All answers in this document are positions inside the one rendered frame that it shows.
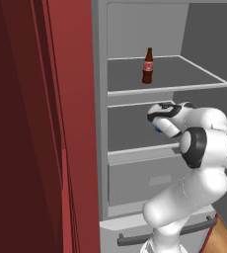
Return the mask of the red tall cabinet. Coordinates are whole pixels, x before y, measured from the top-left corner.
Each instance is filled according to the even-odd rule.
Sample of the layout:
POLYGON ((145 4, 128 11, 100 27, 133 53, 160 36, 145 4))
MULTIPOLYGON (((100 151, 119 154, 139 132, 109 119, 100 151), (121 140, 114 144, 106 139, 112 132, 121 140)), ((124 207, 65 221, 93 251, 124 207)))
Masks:
POLYGON ((91 0, 0 0, 0 253, 101 253, 91 0))

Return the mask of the grey fridge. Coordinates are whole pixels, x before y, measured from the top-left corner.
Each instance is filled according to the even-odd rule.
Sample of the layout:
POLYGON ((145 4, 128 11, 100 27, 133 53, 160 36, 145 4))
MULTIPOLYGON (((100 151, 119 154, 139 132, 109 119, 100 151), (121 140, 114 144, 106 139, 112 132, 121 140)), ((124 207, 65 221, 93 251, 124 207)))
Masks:
MULTIPOLYGON (((144 204, 152 199, 118 206, 109 203, 108 108, 180 104, 183 102, 176 102, 174 95, 185 92, 110 98, 108 61, 142 58, 144 63, 147 49, 151 47, 154 71, 155 57, 182 56, 189 6, 198 3, 227 3, 227 0, 92 0, 100 222, 143 215, 144 204)), ((184 102, 190 102, 195 108, 213 108, 184 102)))

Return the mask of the grey fridge crisper drawer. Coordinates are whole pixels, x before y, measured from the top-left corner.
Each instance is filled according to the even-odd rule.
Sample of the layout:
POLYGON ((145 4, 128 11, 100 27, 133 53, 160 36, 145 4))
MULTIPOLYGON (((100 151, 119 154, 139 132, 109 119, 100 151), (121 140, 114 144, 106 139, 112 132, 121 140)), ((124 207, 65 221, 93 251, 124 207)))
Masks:
POLYGON ((178 182, 188 171, 181 155, 111 165, 109 203, 118 206, 149 200, 178 182))

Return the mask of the grey fridge door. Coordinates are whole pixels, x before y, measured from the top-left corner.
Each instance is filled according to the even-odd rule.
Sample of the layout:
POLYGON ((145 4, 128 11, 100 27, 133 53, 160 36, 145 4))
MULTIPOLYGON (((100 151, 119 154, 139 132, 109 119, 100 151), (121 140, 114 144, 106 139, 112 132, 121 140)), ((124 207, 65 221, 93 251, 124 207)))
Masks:
MULTIPOLYGON (((227 81, 227 3, 189 6, 182 56, 227 81)), ((218 108, 227 116, 227 88, 178 92, 174 99, 218 108)))

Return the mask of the glass fridge shelf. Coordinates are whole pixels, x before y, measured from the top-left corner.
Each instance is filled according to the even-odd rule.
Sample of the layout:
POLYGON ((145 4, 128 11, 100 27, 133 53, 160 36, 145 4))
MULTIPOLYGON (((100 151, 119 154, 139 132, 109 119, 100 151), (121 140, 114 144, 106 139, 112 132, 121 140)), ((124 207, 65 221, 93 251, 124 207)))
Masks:
POLYGON ((108 61, 108 96, 149 95, 164 92, 227 87, 227 81, 180 56, 154 58, 151 84, 143 84, 142 58, 108 61))
POLYGON ((151 104, 108 108, 111 165, 179 155, 179 138, 168 138, 148 122, 151 104))

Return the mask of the brown soda bottle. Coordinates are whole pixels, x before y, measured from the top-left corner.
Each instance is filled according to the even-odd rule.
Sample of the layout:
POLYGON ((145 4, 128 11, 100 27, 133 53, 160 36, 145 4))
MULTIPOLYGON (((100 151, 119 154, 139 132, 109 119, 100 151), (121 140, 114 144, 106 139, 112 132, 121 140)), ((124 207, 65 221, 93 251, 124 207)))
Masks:
POLYGON ((152 55, 152 48, 149 47, 147 49, 147 54, 143 63, 142 82, 144 84, 150 84, 152 82, 152 74, 153 74, 153 55, 152 55))

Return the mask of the grey freezer drawer front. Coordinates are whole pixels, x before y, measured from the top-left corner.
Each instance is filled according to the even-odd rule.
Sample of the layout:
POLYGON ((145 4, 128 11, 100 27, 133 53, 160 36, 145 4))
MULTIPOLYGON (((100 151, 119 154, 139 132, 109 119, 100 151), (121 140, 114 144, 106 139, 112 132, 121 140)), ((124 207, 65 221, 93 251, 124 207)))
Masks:
MULTIPOLYGON (((205 207, 195 212, 189 218, 185 226, 206 221, 208 215, 215 218, 216 211, 212 206, 205 207)), ((199 253, 210 228, 180 236, 180 242, 188 253, 199 253)), ((122 233, 124 237, 151 234, 152 227, 145 222, 141 213, 101 221, 101 253, 140 253, 140 249, 144 243, 130 246, 118 246, 116 240, 120 233, 122 233)))

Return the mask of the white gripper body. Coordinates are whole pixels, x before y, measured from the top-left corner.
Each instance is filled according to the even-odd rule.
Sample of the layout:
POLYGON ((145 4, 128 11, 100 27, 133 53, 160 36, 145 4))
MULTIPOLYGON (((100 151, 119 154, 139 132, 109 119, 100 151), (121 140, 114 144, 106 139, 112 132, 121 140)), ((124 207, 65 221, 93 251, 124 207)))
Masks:
POLYGON ((172 138, 182 134, 183 124, 175 118, 155 118, 153 125, 165 136, 172 138))

